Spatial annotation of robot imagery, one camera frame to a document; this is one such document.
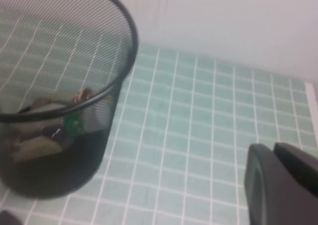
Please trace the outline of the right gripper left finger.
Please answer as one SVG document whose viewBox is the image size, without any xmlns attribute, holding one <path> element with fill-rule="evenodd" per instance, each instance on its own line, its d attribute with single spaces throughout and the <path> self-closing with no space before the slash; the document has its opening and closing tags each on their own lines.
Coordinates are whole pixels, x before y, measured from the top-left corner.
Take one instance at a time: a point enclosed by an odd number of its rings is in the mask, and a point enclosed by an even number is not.
<svg viewBox="0 0 318 225">
<path fill-rule="evenodd" d="M 318 188 L 300 185 L 263 144 L 248 149 L 244 189 L 252 225 L 316 225 Z"/>
</svg>

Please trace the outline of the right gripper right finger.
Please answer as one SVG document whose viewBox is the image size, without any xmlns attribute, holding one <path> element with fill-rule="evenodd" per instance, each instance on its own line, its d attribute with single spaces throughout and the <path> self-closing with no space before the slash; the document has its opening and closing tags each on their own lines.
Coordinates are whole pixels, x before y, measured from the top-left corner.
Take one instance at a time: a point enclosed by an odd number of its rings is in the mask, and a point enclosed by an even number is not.
<svg viewBox="0 0 318 225">
<path fill-rule="evenodd" d="M 318 187 L 318 159 L 288 143 L 276 143 L 273 150 L 292 177 L 305 188 Z"/>
</svg>

